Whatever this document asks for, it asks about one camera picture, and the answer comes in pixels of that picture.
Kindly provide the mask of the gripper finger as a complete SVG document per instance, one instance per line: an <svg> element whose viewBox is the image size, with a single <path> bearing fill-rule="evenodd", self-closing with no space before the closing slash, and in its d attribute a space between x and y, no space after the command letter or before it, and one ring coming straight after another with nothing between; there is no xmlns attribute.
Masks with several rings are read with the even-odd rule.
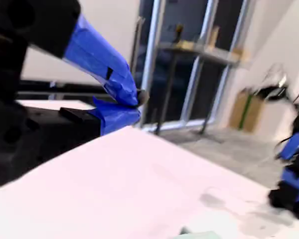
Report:
<svg viewBox="0 0 299 239"><path fill-rule="evenodd" d="M100 136L133 125L141 118L140 111L135 107L110 103L95 97L93 104L94 108L90 110L60 108L59 114L74 123L95 125Z"/></svg>
<svg viewBox="0 0 299 239"><path fill-rule="evenodd" d="M77 0L9 0L5 13L18 36L94 77L117 103L148 101L125 58L87 21Z"/></svg>

